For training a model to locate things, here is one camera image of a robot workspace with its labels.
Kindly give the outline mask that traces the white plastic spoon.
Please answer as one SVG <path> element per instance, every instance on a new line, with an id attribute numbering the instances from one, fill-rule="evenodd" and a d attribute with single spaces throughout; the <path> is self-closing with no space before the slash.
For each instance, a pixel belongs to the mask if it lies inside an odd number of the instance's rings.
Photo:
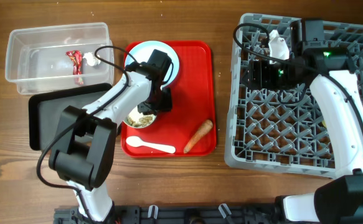
<path id="1" fill-rule="evenodd" d="M 156 149 L 162 152 L 166 152 L 169 154 L 174 154 L 176 152 L 176 148 L 174 146 L 165 145 L 165 144 L 156 144 L 151 142 L 143 141 L 138 136 L 130 136 L 126 138 L 126 143 L 132 147 L 150 147 L 152 149 Z"/>

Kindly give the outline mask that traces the light blue plate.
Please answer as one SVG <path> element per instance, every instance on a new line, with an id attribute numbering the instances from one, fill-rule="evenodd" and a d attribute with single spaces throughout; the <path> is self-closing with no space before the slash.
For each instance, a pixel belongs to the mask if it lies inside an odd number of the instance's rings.
<path id="1" fill-rule="evenodd" d="M 172 61 L 172 65 L 164 78 L 165 84 L 162 85 L 164 88 L 169 86 L 176 79 L 177 74 L 179 73 L 180 61 L 176 51 L 164 42 L 150 40 L 132 47 L 129 53 L 137 60 L 137 62 L 147 62 L 153 50 L 159 50 L 167 53 Z"/>

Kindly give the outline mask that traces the orange carrot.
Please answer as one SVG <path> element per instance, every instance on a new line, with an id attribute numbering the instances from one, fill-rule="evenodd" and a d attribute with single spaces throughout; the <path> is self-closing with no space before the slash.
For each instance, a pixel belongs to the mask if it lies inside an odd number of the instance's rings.
<path id="1" fill-rule="evenodd" d="M 187 142 L 184 147 L 184 154 L 187 154 L 191 151 L 191 149 L 206 135 L 210 132 L 210 130 L 214 127 L 214 124 L 211 120 L 205 120 L 198 130 L 194 133 L 194 135 Z"/>

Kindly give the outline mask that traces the white tissue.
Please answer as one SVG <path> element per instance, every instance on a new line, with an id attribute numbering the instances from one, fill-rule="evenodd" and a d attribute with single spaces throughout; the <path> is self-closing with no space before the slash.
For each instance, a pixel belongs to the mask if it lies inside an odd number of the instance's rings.
<path id="1" fill-rule="evenodd" d="M 87 64 L 91 67 L 97 66 L 101 61 L 94 55 L 93 52 L 87 52 L 83 55 L 83 59 L 87 61 Z"/>

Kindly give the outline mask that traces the red snack wrapper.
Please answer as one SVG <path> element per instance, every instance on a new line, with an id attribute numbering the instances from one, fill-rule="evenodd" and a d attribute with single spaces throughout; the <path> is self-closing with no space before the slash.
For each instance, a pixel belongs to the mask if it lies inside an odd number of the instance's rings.
<path id="1" fill-rule="evenodd" d="M 65 53 L 73 63 L 73 75 L 75 75 L 75 83 L 83 85 L 84 81 L 81 77 L 82 74 L 82 54 L 79 50 L 67 51 Z"/>

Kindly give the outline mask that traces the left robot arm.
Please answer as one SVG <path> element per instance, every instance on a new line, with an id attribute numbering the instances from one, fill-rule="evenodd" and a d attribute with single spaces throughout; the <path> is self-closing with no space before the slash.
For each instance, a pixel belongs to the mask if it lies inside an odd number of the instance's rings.
<path id="1" fill-rule="evenodd" d="M 86 223 L 113 223 L 115 206 L 105 180 L 111 170 L 117 127 L 137 109 L 157 115 L 172 109 L 165 85 L 171 60 L 132 62 L 122 69 L 125 79 L 82 109 L 63 110 L 54 139 L 44 149 L 49 167 L 66 181 L 79 203 L 78 218 Z"/>

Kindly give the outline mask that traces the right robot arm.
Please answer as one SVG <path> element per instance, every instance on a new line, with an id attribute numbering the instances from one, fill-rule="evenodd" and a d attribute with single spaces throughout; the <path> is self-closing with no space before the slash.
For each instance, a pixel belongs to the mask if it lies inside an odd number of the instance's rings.
<path id="1" fill-rule="evenodd" d="M 350 53 L 344 48 L 305 49 L 294 58 L 260 56 L 243 80 L 251 90 L 287 90 L 304 83 L 325 120 L 336 179 L 311 194 L 282 198 L 291 222 L 363 223 L 363 105 Z"/>

